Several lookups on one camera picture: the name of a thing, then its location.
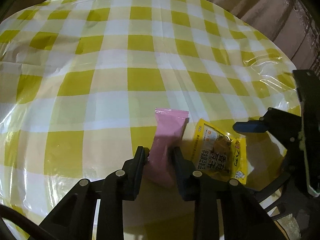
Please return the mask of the yellow dried tofu packet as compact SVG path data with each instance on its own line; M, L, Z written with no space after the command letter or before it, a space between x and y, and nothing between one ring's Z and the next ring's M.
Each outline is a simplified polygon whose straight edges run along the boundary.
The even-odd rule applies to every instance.
M213 179L247 183L246 138L234 137L203 119L195 128L190 160L197 170Z

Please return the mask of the pink candy packet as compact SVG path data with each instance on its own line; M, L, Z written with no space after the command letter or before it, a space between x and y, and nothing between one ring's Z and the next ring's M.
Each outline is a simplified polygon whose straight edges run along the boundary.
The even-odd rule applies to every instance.
M156 108L155 117L157 128L143 174L151 182L171 188L175 185L175 178L169 153L182 140L189 112Z

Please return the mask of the yellow checkered tablecloth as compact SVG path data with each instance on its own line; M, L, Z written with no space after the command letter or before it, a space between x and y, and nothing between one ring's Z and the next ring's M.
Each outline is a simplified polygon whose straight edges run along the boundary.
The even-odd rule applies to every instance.
M206 0L47 0L1 23L1 203L39 223L150 147L156 108L227 132L300 107L294 64Z

